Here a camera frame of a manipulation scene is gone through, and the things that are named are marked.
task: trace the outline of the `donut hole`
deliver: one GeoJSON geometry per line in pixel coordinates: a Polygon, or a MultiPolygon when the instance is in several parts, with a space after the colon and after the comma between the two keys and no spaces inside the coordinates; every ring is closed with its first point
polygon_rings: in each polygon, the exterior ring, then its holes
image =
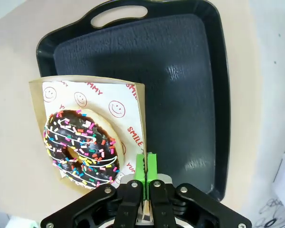
{"type": "Polygon", "coordinates": [[[68,147],[68,148],[66,149],[66,156],[67,156],[70,160],[77,158],[79,165],[82,164],[82,160],[79,159],[78,153],[76,153],[76,152],[75,152],[72,148],[70,148],[70,147],[68,147]]]}

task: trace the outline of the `pink sprinkle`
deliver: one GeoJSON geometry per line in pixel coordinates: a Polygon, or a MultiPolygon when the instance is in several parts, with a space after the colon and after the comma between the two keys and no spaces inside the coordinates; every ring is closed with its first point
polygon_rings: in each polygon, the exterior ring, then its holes
{"type": "Polygon", "coordinates": [[[89,127],[89,129],[91,130],[94,127],[94,123],[91,124],[91,126],[89,127]]]}

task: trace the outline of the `screw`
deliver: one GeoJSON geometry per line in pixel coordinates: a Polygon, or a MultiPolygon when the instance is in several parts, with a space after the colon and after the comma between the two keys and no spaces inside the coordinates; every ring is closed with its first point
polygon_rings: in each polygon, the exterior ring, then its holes
{"type": "Polygon", "coordinates": [[[138,186],[138,184],[137,184],[136,182],[133,182],[133,183],[131,184],[131,186],[132,186],[133,188],[136,188],[136,187],[138,186]]]}
{"type": "Polygon", "coordinates": [[[106,188],[105,190],[104,190],[104,192],[105,193],[110,193],[112,190],[110,189],[110,188],[106,188]]]}
{"type": "Polygon", "coordinates": [[[188,189],[187,189],[186,187],[181,187],[181,188],[180,188],[180,191],[181,191],[182,193],[186,193],[186,192],[188,191],[188,189]]]}
{"type": "Polygon", "coordinates": [[[161,185],[161,183],[159,181],[154,182],[153,184],[155,187],[159,187],[161,185]]]}
{"type": "Polygon", "coordinates": [[[54,228],[54,224],[53,223],[47,223],[46,228],[54,228]]]}
{"type": "Polygon", "coordinates": [[[244,223],[240,223],[240,224],[238,225],[238,228],[246,228],[246,225],[245,225],[244,223]]]}

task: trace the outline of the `yellow sprinkle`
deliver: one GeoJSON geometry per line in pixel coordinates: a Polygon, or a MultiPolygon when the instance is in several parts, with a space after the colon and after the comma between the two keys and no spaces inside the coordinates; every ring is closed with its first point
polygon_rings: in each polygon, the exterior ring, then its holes
{"type": "Polygon", "coordinates": [[[81,157],[81,156],[79,156],[79,159],[81,159],[81,160],[83,160],[83,161],[86,161],[86,160],[87,160],[87,158],[83,158],[83,157],[81,157]]]}

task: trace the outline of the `chocolate icing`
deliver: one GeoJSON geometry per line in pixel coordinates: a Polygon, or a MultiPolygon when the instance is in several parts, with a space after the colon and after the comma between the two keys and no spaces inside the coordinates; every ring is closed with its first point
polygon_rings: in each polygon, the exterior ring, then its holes
{"type": "Polygon", "coordinates": [[[119,163],[116,149],[112,148],[113,140],[80,110],[63,110],[52,114],[44,130],[44,142],[53,164],[70,179],[88,188],[110,183],[118,174],[119,163]],[[72,149],[79,159],[71,156],[72,149]]]}

